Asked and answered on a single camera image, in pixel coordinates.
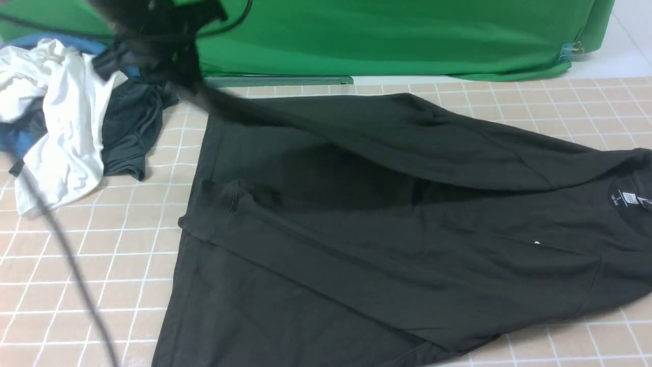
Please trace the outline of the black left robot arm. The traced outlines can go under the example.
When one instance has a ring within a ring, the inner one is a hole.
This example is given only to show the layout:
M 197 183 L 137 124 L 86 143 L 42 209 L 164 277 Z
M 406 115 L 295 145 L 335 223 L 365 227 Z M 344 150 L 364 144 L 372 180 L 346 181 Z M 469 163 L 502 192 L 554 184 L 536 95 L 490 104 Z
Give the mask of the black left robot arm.
M 196 40 L 214 22 L 228 21 L 221 1 L 90 1 L 107 21 L 115 39 L 92 61 L 107 81 L 114 73 L 136 67 L 175 90 L 195 95 L 203 85 Z

